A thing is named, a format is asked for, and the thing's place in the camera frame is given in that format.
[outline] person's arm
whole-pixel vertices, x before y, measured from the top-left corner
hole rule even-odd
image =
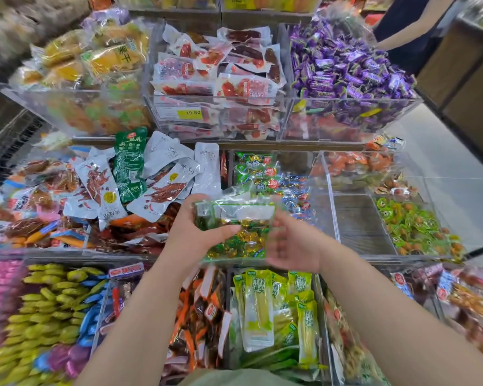
[[[378,43],[380,50],[392,50],[424,35],[436,24],[454,0],[429,0],[420,18]]]
[[[358,254],[283,211],[267,240],[267,261],[318,272],[393,385],[483,384],[483,354]]]
[[[159,384],[182,282],[211,246],[240,229],[231,225],[202,232],[195,227],[192,203],[205,198],[194,194],[184,201],[157,262],[143,276],[76,386]]]

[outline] price tag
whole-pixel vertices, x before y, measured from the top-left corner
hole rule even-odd
[[[369,117],[369,116],[373,116],[373,115],[375,115],[375,114],[378,114],[378,113],[380,113],[381,111],[382,111],[382,110],[381,110],[380,108],[374,108],[373,110],[370,110],[370,111],[367,111],[367,112],[362,113],[360,116],[361,116],[362,118],[367,118],[367,117]]]
[[[177,116],[184,120],[202,120],[202,111],[200,109],[177,110]]]

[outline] hand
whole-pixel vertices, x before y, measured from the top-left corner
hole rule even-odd
[[[266,260],[280,269],[320,273],[325,255],[342,246],[317,228],[277,209],[266,242]]]
[[[182,203],[168,234],[159,260],[169,261],[186,276],[206,255],[207,250],[240,231],[240,225],[226,225],[203,232],[193,221],[193,203],[208,199],[205,194],[193,194]]]

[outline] gray floor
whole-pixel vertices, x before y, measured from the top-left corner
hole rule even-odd
[[[441,220],[468,250],[483,246],[483,165],[423,104],[387,133],[406,139]],[[473,262],[483,265],[483,256]]]

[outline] right hand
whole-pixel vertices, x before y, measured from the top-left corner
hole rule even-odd
[[[320,273],[330,250],[342,246],[314,226],[280,209],[276,210],[272,226],[265,258],[276,268]]]

